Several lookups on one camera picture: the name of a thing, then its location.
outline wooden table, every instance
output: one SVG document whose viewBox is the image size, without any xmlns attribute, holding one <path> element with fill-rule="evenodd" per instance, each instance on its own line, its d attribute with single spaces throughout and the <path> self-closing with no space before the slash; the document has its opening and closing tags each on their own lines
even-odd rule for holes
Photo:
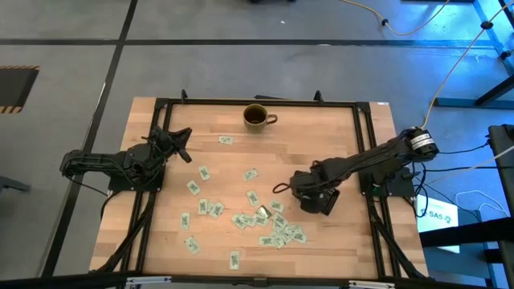
<svg viewBox="0 0 514 289">
<path fill-rule="evenodd" d="M 152 119 L 154 98 L 136 98 L 128 117 L 121 149 L 141 142 Z M 378 144 L 396 136 L 390 107 L 371 103 Z M 375 279 L 376 265 L 365 199 L 358 176 L 343 181 L 341 195 L 332 213 L 307 214 L 290 190 L 273 194 L 271 189 L 287 182 L 296 170 L 308 170 L 313 160 L 345 157 L 358 153 L 353 114 L 348 108 L 269 107 L 279 121 L 259 135 L 248 134 L 243 125 L 242 105 L 176 104 L 170 131 L 191 127 L 187 151 L 193 161 L 186 164 L 173 156 L 165 183 L 157 195 L 144 272 L 162 275 L 267 276 L 330 279 Z M 367 134 L 364 138 L 366 147 Z M 219 144 L 220 135 L 235 137 L 233 145 Z M 198 167 L 206 165 L 212 178 L 202 181 Z M 256 168 L 259 176 L 243 181 L 243 172 Z M 186 183 L 195 180 L 202 192 L 193 196 Z M 260 235 L 271 233 L 272 225 L 240 230 L 230 220 L 236 213 L 253 214 L 246 192 L 257 191 L 261 204 L 271 200 L 285 205 L 283 216 L 301 224 L 308 236 L 305 245 L 292 241 L 282 249 L 262 247 Z M 107 205 L 91 262 L 91 269 L 104 264 L 126 235 L 135 193 L 123 192 Z M 225 205 L 213 219 L 198 215 L 198 200 L 208 198 Z M 411 262 L 427 275 L 413 210 L 401 198 L 390 198 L 394 236 Z M 181 230 L 180 216 L 191 213 L 190 228 Z M 192 255 L 184 240 L 193 235 L 201 252 Z M 135 267 L 135 242 L 129 269 Z M 229 270 L 231 250 L 239 250 L 241 267 Z M 391 272 L 387 245 L 382 240 L 386 272 Z"/>
</svg>

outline mug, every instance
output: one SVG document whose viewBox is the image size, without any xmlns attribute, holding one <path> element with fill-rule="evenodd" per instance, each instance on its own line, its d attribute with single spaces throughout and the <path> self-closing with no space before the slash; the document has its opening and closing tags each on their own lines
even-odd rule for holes
<svg viewBox="0 0 514 289">
<path fill-rule="evenodd" d="M 244 125 L 250 132 L 261 132 L 268 124 L 274 124 L 278 119 L 277 115 L 267 114 L 266 108 L 260 104 L 250 104 L 243 112 Z"/>
</svg>

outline concrete floor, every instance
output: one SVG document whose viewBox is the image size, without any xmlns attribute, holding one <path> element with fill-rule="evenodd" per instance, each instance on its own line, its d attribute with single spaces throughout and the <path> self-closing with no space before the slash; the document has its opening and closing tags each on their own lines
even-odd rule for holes
<svg viewBox="0 0 514 289">
<path fill-rule="evenodd" d="M 438 8 L 398 0 L 361 2 L 381 11 L 399 31 L 413 29 Z M 499 9 L 495 0 L 480 3 L 488 17 Z M 117 39 L 128 7 L 129 0 L 3 0 L 0 38 Z M 406 39 L 471 40 L 479 24 L 471 5 L 452 4 Z M 512 28 L 504 15 L 495 29 L 510 47 Z M 382 30 L 371 13 L 337 0 L 267 0 L 258 6 L 245 0 L 145 0 L 137 6 L 128 38 L 404 39 Z M 39 273 L 68 184 L 58 167 L 62 155 L 84 141 L 113 51 L 112 46 L 0 46 L 1 64 L 41 66 L 23 112 L 0 115 L 0 174 L 32 185 L 29 194 L 6 190 L 0 195 L 0 279 Z M 441 47 L 125 47 L 94 151 L 118 150 L 134 96 L 178 97 L 183 88 L 202 98 L 261 94 L 308 100 L 321 90 L 326 100 L 390 102 L 400 131 L 422 123 L 431 97 L 462 53 L 462 48 Z M 494 50 L 473 49 L 442 96 L 476 98 L 507 76 Z M 488 126 L 512 122 L 510 111 L 435 108 L 428 128 L 441 150 L 454 151 L 483 144 Z M 490 149 L 441 155 L 427 167 L 474 165 L 489 157 Z M 107 185 L 101 175 L 88 175 L 84 182 Z M 494 170 L 465 173 L 434 187 L 448 197 L 479 189 L 507 208 Z M 443 200 L 432 191 L 429 195 Z M 103 200 L 88 189 L 80 191 L 56 274 L 87 271 Z M 484 201 L 468 195 L 459 204 L 475 210 Z M 502 217 L 487 207 L 482 213 L 485 219 Z"/>
</svg>

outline mug handle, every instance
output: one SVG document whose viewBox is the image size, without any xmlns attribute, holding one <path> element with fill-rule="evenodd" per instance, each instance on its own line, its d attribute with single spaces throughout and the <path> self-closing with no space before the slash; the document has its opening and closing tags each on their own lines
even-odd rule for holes
<svg viewBox="0 0 514 289">
<path fill-rule="evenodd" d="M 277 115 L 268 115 L 266 124 L 274 124 L 277 120 L 279 120 L 279 117 Z"/>
</svg>

